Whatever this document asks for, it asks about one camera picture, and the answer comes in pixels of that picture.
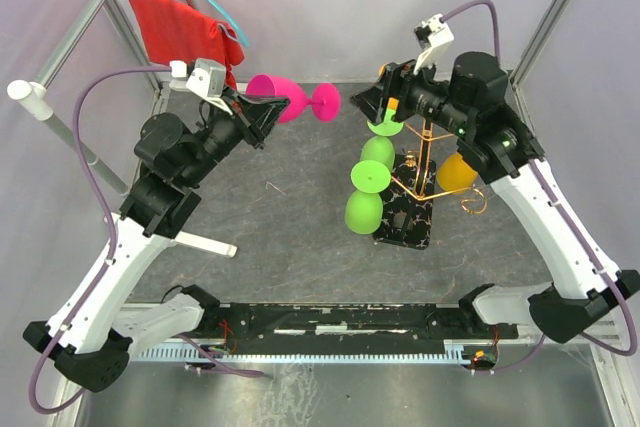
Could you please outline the orange plastic goblet front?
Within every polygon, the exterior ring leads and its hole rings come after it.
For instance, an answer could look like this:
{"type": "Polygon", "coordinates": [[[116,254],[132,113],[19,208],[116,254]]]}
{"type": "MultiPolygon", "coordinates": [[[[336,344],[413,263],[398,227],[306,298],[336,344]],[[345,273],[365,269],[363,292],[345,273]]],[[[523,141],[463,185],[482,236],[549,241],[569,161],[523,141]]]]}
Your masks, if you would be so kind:
{"type": "MultiPolygon", "coordinates": [[[[379,68],[379,71],[378,71],[378,75],[379,75],[379,76],[381,76],[381,75],[382,75],[382,73],[384,72],[385,67],[386,67],[386,65],[385,65],[385,64],[383,64],[383,65],[379,68]]],[[[396,112],[396,111],[397,111],[397,109],[398,109],[398,104],[399,104],[399,101],[398,101],[396,98],[391,97],[391,98],[389,99],[389,102],[388,102],[388,106],[387,106],[387,108],[388,108],[388,109],[390,109],[390,110],[391,110],[391,111],[393,111],[393,112],[396,112]]]]}

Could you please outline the orange plastic goblet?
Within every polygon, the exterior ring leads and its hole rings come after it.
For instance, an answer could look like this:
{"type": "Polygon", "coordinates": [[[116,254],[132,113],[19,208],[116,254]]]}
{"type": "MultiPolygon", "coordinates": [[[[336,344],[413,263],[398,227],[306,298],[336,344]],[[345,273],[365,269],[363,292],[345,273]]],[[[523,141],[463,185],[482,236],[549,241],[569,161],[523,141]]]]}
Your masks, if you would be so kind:
{"type": "Polygon", "coordinates": [[[459,152],[449,156],[436,172],[436,181],[444,191],[459,191],[471,187],[478,177],[459,152]]]}
{"type": "MultiPolygon", "coordinates": [[[[386,65],[385,65],[385,64],[383,64],[383,65],[379,68],[379,71],[378,71],[378,75],[379,75],[379,76],[381,76],[381,75],[382,75],[382,73],[384,72],[385,67],[386,67],[386,65]]],[[[388,108],[388,109],[390,109],[390,110],[391,110],[391,111],[393,111],[393,112],[396,112],[396,111],[397,111],[397,109],[398,109],[398,104],[399,104],[399,101],[398,101],[396,98],[391,97],[391,98],[389,99],[389,102],[388,102],[388,106],[387,106],[387,108],[388,108]]]]}

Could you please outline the pink plastic goblet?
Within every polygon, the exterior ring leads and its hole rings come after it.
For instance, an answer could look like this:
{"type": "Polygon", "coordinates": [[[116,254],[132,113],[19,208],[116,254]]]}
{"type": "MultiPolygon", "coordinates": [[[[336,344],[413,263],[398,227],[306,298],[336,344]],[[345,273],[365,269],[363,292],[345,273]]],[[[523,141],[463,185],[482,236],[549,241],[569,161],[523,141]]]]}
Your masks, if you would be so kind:
{"type": "Polygon", "coordinates": [[[314,116],[321,122],[333,121],[340,112],[341,95],[331,83],[318,84],[312,95],[308,96],[299,84],[285,77],[258,74],[249,82],[258,80],[271,83],[276,90],[275,97],[286,96],[290,100],[289,107],[278,120],[279,123],[295,120],[307,107],[311,107],[314,116]]]}

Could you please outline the green plastic goblet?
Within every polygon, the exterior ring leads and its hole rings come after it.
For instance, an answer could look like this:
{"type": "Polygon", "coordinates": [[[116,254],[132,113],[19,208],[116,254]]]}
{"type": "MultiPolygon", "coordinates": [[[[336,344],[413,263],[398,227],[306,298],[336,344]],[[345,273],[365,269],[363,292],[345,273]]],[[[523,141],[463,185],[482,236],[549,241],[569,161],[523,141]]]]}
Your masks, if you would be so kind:
{"type": "Polygon", "coordinates": [[[381,162],[361,160],[352,168],[350,179],[355,191],[347,200],[345,223],[356,234],[372,234],[382,223],[380,193],[391,183],[390,170],[381,162]]]}
{"type": "Polygon", "coordinates": [[[399,134],[404,125],[392,120],[384,120],[380,124],[367,122],[368,128],[374,134],[362,147],[360,160],[372,160],[383,164],[389,171],[395,162],[395,147],[391,138],[399,134]]]}

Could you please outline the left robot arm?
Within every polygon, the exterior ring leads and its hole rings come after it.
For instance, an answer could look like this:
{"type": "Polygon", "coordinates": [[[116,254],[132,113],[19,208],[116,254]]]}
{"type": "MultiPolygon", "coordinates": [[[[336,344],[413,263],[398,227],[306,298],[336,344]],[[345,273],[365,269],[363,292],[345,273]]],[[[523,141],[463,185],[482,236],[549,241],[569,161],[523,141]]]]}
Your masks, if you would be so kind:
{"type": "Polygon", "coordinates": [[[241,142],[263,148],[289,104],[286,97],[245,95],[227,87],[208,102],[208,117],[195,131],[174,113],[148,119],[134,148],[141,173],[119,211],[107,218],[104,253],[65,306],[48,321],[28,324],[24,340],[67,380],[98,393],[139,353],[178,334],[215,334],[220,302],[195,285],[136,316],[117,315],[195,211],[201,181],[241,142]]]}

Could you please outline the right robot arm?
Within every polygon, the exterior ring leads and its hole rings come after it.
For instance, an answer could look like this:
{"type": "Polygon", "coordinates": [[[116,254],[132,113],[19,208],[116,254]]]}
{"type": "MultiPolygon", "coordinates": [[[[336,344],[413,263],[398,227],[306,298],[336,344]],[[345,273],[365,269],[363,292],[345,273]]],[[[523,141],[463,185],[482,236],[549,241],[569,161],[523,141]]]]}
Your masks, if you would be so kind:
{"type": "Polygon", "coordinates": [[[384,120],[390,101],[394,119],[414,115],[457,139],[457,151],[511,209],[542,256],[552,280],[538,286],[475,290],[457,314],[468,337],[483,336],[495,324],[534,325],[546,337],[566,343],[620,308],[630,345],[637,328],[627,299],[639,291],[639,273],[622,270],[598,246],[554,179],[538,139],[508,105],[508,75],[484,52],[459,55],[447,81],[415,60],[391,62],[376,82],[351,103],[374,124],[384,120]]]}

